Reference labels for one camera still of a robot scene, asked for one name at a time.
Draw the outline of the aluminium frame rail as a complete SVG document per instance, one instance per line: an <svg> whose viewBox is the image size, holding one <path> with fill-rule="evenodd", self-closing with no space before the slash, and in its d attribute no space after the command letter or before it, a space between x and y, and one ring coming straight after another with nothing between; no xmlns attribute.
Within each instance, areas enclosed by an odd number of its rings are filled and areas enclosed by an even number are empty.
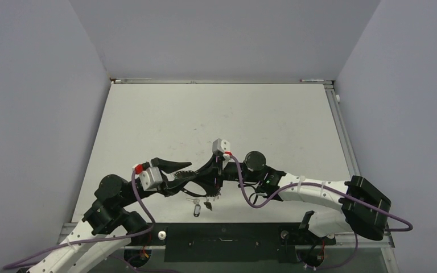
<svg viewBox="0 0 437 273"><path fill-rule="evenodd" d="M360 201L367 202L378 209L388 212L391 207L391 201L360 174L333 84L325 84L324 89L348 173L351 176L345 183L346 193ZM345 213L346 222L350 224L353 232L357 235L375 242L382 241L390 235L387 231L388 224L385 215L346 197L341 197L340 202L340 210Z"/></svg>

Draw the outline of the red white marker pen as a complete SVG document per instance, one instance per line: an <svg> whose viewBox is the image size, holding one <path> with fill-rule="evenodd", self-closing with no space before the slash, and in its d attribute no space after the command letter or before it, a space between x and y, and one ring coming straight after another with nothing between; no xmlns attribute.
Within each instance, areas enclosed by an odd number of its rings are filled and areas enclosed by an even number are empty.
<svg viewBox="0 0 437 273"><path fill-rule="evenodd" d="M313 83L316 83L316 82L324 82L325 80L323 80L323 79L301 79L300 80L300 82L313 82Z"/></svg>

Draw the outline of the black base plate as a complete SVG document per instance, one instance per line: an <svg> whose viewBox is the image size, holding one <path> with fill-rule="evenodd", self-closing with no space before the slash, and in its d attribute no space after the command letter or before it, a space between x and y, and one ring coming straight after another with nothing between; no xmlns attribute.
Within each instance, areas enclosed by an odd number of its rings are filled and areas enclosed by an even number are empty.
<svg viewBox="0 0 437 273"><path fill-rule="evenodd" d="M133 239L123 257L143 266L162 251L165 262L296 263L297 255L319 257L335 239L317 237L293 223L158 223L149 235Z"/></svg>

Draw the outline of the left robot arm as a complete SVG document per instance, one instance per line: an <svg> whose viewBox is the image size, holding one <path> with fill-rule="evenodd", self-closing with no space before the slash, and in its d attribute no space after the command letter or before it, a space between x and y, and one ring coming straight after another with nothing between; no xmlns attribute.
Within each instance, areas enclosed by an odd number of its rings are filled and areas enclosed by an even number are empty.
<svg viewBox="0 0 437 273"><path fill-rule="evenodd" d="M107 175L99 183L95 201L74 229L56 246L37 253L41 260L15 265L19 272L89 272L119 248L145 241L156 223L143 203L154 193L176 194L189 178L169 180L168 174L191 166L160 158L136 164L131 179Z"/></svg>

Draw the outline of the key with grey tag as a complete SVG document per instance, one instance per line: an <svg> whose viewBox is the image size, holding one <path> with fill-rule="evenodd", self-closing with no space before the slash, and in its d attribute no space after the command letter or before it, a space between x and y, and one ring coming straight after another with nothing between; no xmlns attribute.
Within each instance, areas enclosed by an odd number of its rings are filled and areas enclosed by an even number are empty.
<svg viewBox="0 0 437 273"><path fill-rule="evenodd" d="M200 200L198 198L187 198L187 201L190 201L194 204L193 216L199 217L201 212Z"/></svg>

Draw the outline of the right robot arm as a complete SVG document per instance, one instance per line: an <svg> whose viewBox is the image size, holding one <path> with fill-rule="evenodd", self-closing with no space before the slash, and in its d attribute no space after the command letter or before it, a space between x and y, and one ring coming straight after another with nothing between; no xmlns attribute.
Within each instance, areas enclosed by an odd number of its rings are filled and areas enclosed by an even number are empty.
<svg viewBox="0 0 437 273"><path fill-rule="evenodd" d="M238 164L232 161L230 152L213 155L192 177L207 197L218 196L224 181L236 181L239 187L254 186L267 201L298 201L325 207L323 213L304 216L307 222L298 230L305 243L345 232L380 241L386 231L384 213L390 210L391 201L362 176L353 175L346 181L295 176L273 169L266 164L264 154L251 151Z"/></svg>

